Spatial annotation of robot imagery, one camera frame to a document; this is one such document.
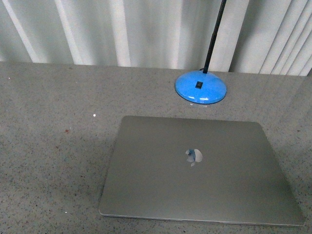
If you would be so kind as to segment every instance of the curtain fold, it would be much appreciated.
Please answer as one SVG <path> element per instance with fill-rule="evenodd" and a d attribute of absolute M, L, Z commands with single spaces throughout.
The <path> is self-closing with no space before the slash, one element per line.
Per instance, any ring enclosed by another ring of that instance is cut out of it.
<path fill-rule="evenodd" d="M 1 0 L 0 61 L 195 70 L 221 0 Z M 306 76 L 312 0 L 227 0 L 210 71 Z"/>

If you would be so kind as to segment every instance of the apple logo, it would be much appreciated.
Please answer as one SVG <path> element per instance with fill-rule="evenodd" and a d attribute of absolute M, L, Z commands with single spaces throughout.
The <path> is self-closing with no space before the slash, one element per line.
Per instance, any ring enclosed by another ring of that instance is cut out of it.
<path fill-rule="evenodd" d="M 201 162 L 203 159 L 203 155 L 198 149 L 189 149 L 185 153 L 189 156 L 187 161 L 191 162 L 191 167 L 195 165 L 195 162 Z"/>

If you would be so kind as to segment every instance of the silver laptop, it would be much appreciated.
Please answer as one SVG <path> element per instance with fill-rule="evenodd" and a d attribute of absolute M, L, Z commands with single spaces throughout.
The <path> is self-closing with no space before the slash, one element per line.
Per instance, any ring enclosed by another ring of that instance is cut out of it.
<path fill-rule="evenodd" d="M 99 211 L 105 216 L 302 226 L 255 122 L 126 116 Z"/>

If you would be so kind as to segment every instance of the desk lamp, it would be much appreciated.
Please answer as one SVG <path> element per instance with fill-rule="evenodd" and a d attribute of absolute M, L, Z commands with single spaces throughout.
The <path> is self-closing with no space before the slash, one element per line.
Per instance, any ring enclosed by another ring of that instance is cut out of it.
<path fill-rule="evenodd" d="M 226 0 L 222 0 L 214 32 L 211 37 L 205 67 L 199 71 L 185 73 L 175 82 L 176 92 L 188 101 L 198 104 L 212 104 L 221 101 L 226 95 L 225 83 L 214 74 L 208 72 L 225 3 Z"/>

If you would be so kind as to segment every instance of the gray speckled countertop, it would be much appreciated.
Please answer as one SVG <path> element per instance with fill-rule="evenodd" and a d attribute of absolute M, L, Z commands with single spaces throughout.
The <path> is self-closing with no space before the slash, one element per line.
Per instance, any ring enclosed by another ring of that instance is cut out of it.
<path fill-rule="evenodd" d="M 1 62 L 0 233 L 312 233 L 312 78 L 216 72 L 228 93 L 200 106 L 175 93 L 184 72 Z M 125 115 L 259 122 L 306 225 L 102 217 Z"/>

